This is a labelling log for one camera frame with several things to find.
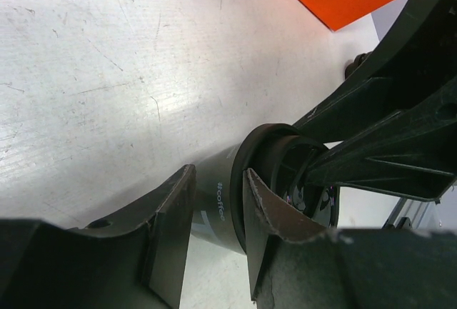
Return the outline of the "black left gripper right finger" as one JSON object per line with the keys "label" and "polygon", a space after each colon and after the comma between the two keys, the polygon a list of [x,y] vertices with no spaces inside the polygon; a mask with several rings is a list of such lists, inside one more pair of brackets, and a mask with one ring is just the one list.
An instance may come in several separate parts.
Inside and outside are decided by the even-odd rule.
{"label": "black left gripper right finger", "polygon": [[243,173],[251,299],[258,308],[454,308],[456,232],[337,229]]}

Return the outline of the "black coffee cup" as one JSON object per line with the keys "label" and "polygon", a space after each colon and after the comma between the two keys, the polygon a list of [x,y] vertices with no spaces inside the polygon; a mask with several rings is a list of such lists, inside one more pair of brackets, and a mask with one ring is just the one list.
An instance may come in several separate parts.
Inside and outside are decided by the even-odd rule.
{"label": "black coffee cup", "polygon": [[225,148],[196,164],[196,201],[191,234],[222,248],[243,253],[231,204],[231,172],[240,145]]}

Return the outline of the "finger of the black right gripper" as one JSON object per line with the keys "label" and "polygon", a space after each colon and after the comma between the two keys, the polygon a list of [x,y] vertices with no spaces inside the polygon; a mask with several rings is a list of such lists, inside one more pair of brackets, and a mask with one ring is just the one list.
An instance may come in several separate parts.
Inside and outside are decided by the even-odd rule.
{"label": "finger of the black right gripper", "polygon": [[456,182],[456,80],[320,155],[306,181],[438,200]]}
{"label": "finger of the black right gripper", "polygon": [[456,0],[408,0],[378,46],[294,126],[321,143],[344,141],[455,76]]}

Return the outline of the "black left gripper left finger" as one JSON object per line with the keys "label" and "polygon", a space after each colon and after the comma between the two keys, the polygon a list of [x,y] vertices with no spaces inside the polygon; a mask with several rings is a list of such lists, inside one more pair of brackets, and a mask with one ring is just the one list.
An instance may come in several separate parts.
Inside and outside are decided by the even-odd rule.
{"label": "black left gripper left finger", "polygon": [[3,308],[177,308],[196,194],[185,165],[85,228],[1,220]]}

